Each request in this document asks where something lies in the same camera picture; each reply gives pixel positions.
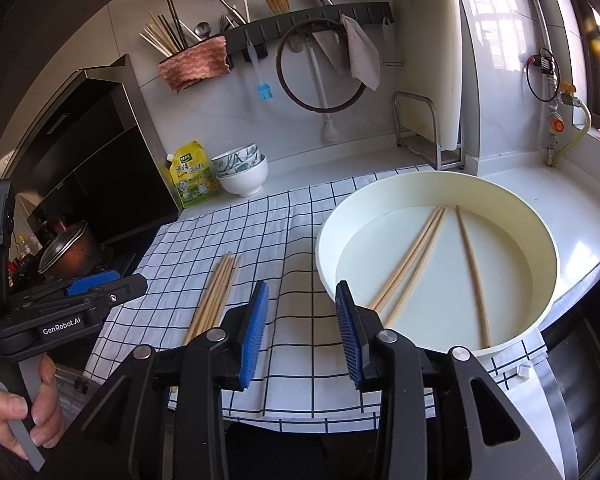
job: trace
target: metal rack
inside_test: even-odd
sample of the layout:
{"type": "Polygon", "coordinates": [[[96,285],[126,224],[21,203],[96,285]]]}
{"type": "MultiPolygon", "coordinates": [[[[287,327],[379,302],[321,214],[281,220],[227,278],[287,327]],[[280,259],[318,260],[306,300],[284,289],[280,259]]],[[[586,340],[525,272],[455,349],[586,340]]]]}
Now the metal rack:
{"type": "MultiPolygon", "coordinates": [[[[327,18],[334,22],[340,21],[340,16],[346,14],[352,17],[360,25],[382,25],[385,19],[394,22],[394,14],[391,12],[389,2],[363,2],[355,4],[338,4],[330,6],[311,7],[309,9],[295,10],[277,16],[269,16],[262,20],[247,23],[237,28],[230,28],[219,36],[226,38],[226,52],[230,56],[247,48],[247,34],[254,45],[266,43],[267,41],[279,40],[291,27],[298,22],[311,18],[327,18]]],[[[307,32],[318,32],[328,30],[329,25],[315,23],[308,25],[307,32]]]]}
{"type": "Polygon", "coordinates": [[[395,141],[398,146],[403,146],[411,150],[416,155],[424,158],[434,170],[451,170],[452,168],[464,168],[464,150],[462,149],[462,130],[459,132],[460,141],[458,148],[452,152],[443,152],[440,148],[440,120],[436,105],[431,99],[423,95],[412,94],[410,92],[395,91],[392,95],[394,106],[394,121],[395,121],[395,141]],[[431,111],[433,120],[433,138],[434,142],[418,135],[413,130],[405,128],[400,124],[400,116],[398,114],[398,99],[407,98],[425,103],[431,111]],[[403,137],[402,134],[411,133],[412,136],[403,137]]]}

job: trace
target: white cutting board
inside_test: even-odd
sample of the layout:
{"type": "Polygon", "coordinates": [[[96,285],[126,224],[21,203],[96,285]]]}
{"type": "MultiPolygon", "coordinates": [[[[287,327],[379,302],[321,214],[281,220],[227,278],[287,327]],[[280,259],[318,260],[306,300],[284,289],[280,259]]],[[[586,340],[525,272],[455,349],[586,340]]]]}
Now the white cutting board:
{"type": "MultiPolygon", "coordinates": [[[[462,31],[459,0],[396,0],[395,48],[404,66],[396,89],[424,95],[436,105],[440,146],[458,146],[462,93],[462,31]]],[[[433,140],[429,107],[401,98],[400,123],[433,140]]]]}

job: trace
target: white countertop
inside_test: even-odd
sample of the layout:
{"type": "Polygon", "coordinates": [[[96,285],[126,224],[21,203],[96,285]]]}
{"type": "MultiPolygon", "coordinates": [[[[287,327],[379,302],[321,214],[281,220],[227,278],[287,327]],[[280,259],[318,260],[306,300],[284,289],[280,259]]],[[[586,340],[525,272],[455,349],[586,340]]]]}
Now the white countertop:
{"type": "MultiPolygon", "coordinates": [[[[289,189],[407,166],[420,171],[431,168],[404,148],[385,148],[357,155],[327,160],[320,164],[292,167],[284,171],[281,164],[270,164],[269,177],[262,190],[248,198],[222,193],[208,202],[186,209],[181,219],[192,218],[213,210],[257,200],[289,189]]],[[[485,176],[525,200],[552,232],[560,257],[560,280],[557,296],[579,282],[600,261],[600,185],[570,162],[560,168],[541,164],[485,176]]]]}

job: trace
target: stacked bowls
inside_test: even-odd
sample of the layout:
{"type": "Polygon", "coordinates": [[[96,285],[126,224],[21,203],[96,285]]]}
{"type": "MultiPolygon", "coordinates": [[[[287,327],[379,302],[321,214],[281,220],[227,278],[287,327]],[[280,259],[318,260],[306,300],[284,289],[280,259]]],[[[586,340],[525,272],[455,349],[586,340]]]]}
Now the stacked bowls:
{"type": "Polygon", "coordinates": [[[259,192],[269,174],[267,157],[255,144],[215,156],[211,167],[222,188],[240,196],[259,192]]]}

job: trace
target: blue gripper pad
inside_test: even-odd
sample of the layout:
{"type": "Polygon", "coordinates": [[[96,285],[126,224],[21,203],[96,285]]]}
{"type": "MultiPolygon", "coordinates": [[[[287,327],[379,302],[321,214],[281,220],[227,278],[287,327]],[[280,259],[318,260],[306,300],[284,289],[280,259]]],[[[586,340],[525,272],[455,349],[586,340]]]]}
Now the blue gripper pad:
{"type": "Polygon", "coordinates": [[[120,275],[116,270],[107,270],[100,274],[94,274],[93,276],[87,276],[86,278],[79,278],[75,280],[66,290],[68,296],[76,296],[77,294],[83,294],[93,288],[94,286],[104,285],[105,283],[115,282],[120,279],[120,275]]]}
{"type": "Polygon", "coordinates": [[[349,287],[346,282],[340,282],[336,286],[336,314],[338,316],[338,327],[342,338],[342,348],[344,357],[347,361],[349,377],[359,388],[362,384],[362,349],[360,340],[356,334],[353,320],[351,319],[351,309],[356,305],[351,299],[349,287]]]}
{"type": "Polygon", "coordinates": [[[238,380],[243,388],[247,388],[256,374],[256,365],[260,355],[260,345],[264,335],[264,325],[269,309],[269,285],[257,282],[253,289],[247,310],[248,325],[244,336],[239,341],[242,347],[242,361],[238,380]]]}

